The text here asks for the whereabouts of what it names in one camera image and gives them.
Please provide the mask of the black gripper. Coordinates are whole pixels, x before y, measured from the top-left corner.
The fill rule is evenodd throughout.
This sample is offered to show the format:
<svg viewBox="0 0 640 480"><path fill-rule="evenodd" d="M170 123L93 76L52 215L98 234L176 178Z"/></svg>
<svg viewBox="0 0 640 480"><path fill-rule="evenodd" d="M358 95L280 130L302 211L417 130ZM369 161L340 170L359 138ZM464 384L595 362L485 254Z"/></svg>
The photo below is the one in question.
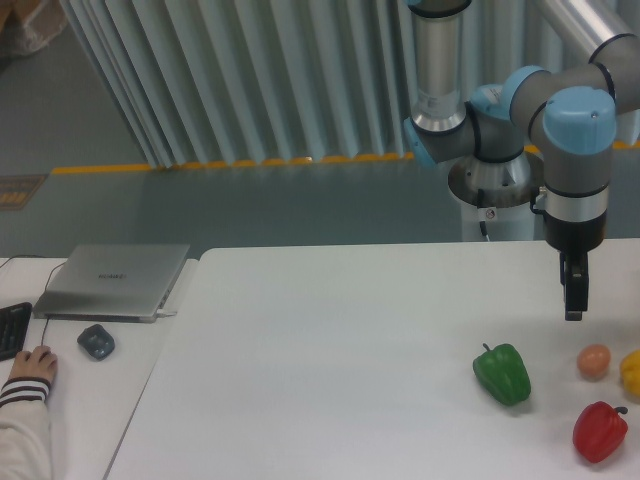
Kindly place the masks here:
<svg viewBox="0 0 640 480"><path fill-rule="evenodd" d="M543 218L546 242L560 251L559 270L565 301L565 320L581 321L589 304L589 268L586 253L603 242L606 213L585 222L559 220L548 213L545 213Z"/></svg>

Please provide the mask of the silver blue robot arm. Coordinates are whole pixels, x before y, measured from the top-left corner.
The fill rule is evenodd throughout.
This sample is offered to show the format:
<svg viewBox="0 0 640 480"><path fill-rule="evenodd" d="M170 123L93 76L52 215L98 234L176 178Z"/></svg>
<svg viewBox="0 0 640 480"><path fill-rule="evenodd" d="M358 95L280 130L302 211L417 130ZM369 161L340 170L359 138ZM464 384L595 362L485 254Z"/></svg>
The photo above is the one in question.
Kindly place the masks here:
<svg viewBox="0 0 640 480"><path fill-rule="evenodd" d="M527 205L557 250L565 317L588 308L588 254L604 238L620 115L639 107L639 39L602 1L541 1L583 59L552 73L513 72L461 97L465 1L411 1L418 98L404 123L424 164L454 160L450 191L481 214Z"/></svg>

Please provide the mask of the white striped sleeve forearm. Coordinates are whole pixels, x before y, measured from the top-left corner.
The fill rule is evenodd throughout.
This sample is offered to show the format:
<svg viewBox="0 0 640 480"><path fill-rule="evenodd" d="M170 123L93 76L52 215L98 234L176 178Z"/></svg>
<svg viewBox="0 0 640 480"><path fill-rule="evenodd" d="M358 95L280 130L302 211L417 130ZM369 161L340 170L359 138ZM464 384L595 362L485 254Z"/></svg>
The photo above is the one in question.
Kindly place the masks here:
<svg viewBox="0 0 640 480"><path fill-rule="evenodd" d="M1 478L52 479L50 417L46 400L51 383L18 377L1 390Z"/></svg>

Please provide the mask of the person's hand on mouse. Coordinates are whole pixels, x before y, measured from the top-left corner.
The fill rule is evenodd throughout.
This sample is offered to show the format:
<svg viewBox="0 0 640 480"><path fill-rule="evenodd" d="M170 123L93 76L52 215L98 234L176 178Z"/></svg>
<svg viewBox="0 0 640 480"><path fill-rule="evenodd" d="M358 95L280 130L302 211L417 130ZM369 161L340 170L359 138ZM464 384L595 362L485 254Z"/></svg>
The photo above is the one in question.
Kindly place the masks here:
<svg viewBox="0 0 640 480"><path fill-rule="evenodd" d="M58 357L48 346L40 345L33 351L20 351L13 362L8 379L39 379L54 384L58 372Z"/></svg>

